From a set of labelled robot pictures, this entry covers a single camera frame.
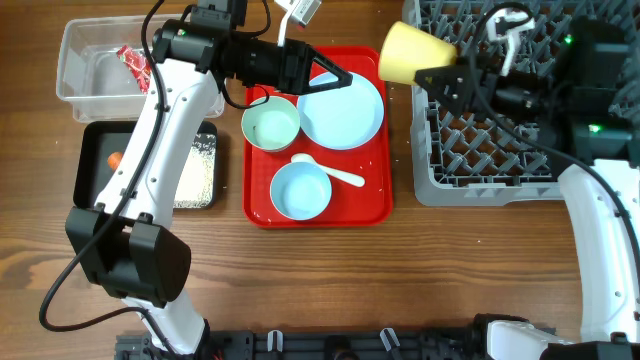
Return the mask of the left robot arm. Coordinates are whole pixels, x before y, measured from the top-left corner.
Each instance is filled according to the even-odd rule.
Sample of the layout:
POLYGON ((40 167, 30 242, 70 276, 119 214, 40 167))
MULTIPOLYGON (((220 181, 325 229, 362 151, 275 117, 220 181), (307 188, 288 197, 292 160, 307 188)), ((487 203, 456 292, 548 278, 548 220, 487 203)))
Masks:
POLYGON ((310 75, 318 65, 335 88, 352 82, 307 43, 269 43, 245 31, 246 8, 243 1, 200 1, 142 35, 151 82, 124 156, 95 204, 73 208, 66 220, 71 266, 141 317, 156 359, 215 357, 208 323, 185 289, 190 248, 170 226, 192 142, 210 109, 227 98, 226 80, 307 95, 317 91, 310 75))

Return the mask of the black waste tray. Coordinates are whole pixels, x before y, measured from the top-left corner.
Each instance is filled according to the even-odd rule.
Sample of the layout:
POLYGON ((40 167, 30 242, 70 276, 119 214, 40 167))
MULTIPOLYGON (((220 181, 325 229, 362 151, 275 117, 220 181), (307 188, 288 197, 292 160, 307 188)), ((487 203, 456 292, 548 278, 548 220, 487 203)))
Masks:
MULTIPOLYGON (((105 188, 114 173, 107 164, 108 156, 113 152, 125 150, 134 127, 135 123, 132 121, 95 122, 86 127, 73 194, 73 202, 76 206, 90 208, 94 205, 98 194, 105 188)), ((217 152, 218 132, 214 124, 203 122, 197 134, 215 135, 217 152)), ((208 209, 215 202, 216 162, 215 156, 214 199, 206 208, 200 209, 208 209)))

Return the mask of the light blue bowl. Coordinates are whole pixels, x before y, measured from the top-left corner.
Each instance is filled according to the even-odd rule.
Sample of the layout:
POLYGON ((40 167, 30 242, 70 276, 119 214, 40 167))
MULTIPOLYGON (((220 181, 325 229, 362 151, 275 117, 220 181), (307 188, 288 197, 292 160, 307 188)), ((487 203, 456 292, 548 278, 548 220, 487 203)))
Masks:
POLYGON ((327 209, 332 185, 328 175, 317 165, 295 162, 284 165, 275 173, 269 194, 281 215, 294 221, 307 221, 327 209))

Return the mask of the grey dishwasher rack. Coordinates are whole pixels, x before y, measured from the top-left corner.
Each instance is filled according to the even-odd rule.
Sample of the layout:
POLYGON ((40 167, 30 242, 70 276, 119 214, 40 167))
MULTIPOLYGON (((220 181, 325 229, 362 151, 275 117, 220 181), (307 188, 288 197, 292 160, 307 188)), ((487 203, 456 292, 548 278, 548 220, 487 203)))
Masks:
MULTIPOLYGON (((405 0, 404 23, 466 53, 477 22, 491 1, 405 0)), ((611 111, 639 121, 639 4, 626 0, 529 1, 532 30, 521 37, 514 69, 546 76, 567 36, 569 23, 586 16, 619 27, 631 46, 611 111)), ((432 95, 411 90, 414 188, 426 206, 503 206, 516 201, 558 200, 548 157, 519 142, 490 120, 456 117, 432 95)))

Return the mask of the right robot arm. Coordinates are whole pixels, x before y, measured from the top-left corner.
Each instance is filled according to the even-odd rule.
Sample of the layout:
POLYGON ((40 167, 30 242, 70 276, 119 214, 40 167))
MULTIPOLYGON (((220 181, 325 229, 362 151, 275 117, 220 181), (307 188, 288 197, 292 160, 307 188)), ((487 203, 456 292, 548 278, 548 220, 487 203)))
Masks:
POLYGON ((450 112, 537 120, 536 149, 554 158, 574 232, 582 286, 581 338, 572 343, 515 317, 481 315, 467 350, 486 359, 635 359, 639 355, 639 129, 610 111, 628 55, 624 32, 573 19, 551 75, 541 78, 460 56, 425 32, 411 84, 450 112))

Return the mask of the green bowl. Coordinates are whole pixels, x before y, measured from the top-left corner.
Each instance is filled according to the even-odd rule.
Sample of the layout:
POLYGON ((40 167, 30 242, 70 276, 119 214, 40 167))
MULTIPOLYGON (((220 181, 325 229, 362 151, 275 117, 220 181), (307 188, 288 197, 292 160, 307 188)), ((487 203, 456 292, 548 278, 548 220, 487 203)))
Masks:
POLYGON ((279 152, 297 138, 301 125, 296 106, 283 97, 258 98, 245 110, 241 120, 245 139, 265 152, 279 152))

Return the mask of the clear plastic bin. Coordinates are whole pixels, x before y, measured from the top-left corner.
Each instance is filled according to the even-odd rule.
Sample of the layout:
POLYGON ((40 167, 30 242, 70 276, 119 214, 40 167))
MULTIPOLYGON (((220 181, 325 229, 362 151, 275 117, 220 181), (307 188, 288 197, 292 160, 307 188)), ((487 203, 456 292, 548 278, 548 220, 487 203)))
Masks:
POLYGON ((58 58, 56 95, 81 123, 139 119, 147 96, 117 52, 143 52, 145 17, 75 19, 66 24, 58 58))

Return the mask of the red snack wrapper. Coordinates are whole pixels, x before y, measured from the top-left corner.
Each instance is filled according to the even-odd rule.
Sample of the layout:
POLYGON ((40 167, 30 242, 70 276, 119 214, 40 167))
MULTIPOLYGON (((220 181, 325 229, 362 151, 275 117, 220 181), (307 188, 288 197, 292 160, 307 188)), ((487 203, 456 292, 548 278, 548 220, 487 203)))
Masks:
POLYGON ((140 91, 146 94, 150 87, 151 67, 145 56, 132 47, 124 45, 117 51, 117 57, 132 73, 140 91))

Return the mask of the white rice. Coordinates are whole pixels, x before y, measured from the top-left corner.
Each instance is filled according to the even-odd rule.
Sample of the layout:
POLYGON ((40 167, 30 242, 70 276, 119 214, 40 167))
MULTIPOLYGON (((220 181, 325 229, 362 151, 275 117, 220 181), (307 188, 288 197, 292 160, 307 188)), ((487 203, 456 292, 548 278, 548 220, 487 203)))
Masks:
POLYGON ((214 199, 216 136, 197 134, 174 199, 176 209, 206 208, 214 199))

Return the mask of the white plastic spoon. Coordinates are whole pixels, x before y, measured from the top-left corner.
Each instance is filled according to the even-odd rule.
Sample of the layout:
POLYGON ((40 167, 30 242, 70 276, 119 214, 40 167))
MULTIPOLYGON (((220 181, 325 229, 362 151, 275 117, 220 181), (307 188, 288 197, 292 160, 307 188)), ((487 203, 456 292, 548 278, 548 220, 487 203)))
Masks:
POLYGON ((304 162, 304 163, 316 165, 321 170, 323 170, 327 175, 332 176, 340 181, 343 181, 355 187, 363 187, 365 185, 365 179, 362 176, 321 165, 317 163, 316 160, 311 155, 306 153, 294 154, 291 157, 291 162, 292 163, 304 162))

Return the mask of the red serving tray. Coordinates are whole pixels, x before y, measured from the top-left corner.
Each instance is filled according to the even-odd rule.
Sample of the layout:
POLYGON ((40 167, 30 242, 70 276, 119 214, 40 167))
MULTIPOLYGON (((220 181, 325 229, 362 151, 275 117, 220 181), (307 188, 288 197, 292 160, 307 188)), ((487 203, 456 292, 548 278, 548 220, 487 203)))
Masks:
POLYGON ((373 135, 366 137, 361 146, 345 150, 326 148, 304 132, 290 147, 276 153, 264 152, 245 141, 243 211, 247 219, 260 228, 372 226, 386 220, 393 208, 386 86, 378 78, 379 54, 366 46, 321 46, 318 51, 352 72, 353 86, 357 86, 361 78, 371 84, 363 90, 372 97, 371 101, 346 94, 341 100, 347 107, 361 105, 374 113, 373 135), (364 178, 365 184, 355 187, 333 178, 332 198, 323 213, 306 221, 288 219, 274 207, 269 187, 276 172, 296 153, 307 153, 324 166, 357 174, 364 178))

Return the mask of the light blue plate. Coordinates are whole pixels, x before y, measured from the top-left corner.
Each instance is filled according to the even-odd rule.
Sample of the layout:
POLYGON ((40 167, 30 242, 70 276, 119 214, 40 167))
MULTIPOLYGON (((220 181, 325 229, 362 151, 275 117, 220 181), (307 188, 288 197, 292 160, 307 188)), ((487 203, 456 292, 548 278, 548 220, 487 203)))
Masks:
POLYGON ((352 72, 347 87, 300 96, 301 128, 314 143, 330 150, 360 147, 380 130, 385 108, 374 84, 352 72))

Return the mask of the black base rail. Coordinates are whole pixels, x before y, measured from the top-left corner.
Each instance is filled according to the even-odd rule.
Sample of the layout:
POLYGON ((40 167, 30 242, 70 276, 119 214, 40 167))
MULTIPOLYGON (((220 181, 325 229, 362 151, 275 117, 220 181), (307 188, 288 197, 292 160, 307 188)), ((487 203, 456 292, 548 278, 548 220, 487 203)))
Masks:
POLYGON ((204 338, 195 359, 486 359, 478 335, 463 328, 398 331, 399 345, 388 350, 378 332, 286 333, 274 345, 266 333, 216 331, 204 338))

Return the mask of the orange carrot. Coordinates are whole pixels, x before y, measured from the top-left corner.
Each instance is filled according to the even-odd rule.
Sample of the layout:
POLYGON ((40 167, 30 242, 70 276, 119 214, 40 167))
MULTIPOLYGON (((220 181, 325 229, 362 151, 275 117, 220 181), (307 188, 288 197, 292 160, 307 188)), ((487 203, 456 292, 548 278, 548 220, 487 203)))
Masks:
POLYGON ((107 158, 107 164, 112 171, 116 171, 123 159, 122 152, 113 152, 107 158))

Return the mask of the yellow cup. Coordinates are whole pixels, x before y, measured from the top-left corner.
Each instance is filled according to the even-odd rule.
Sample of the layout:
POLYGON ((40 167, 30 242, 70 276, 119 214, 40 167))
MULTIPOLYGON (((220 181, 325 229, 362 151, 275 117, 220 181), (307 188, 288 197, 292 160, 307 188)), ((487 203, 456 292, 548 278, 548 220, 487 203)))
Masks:
POLYGON ((378 77, 387 82, 415 85, 417 71, 448 66, 456 58, 454 45, 397 21, 383 42, 378 77))

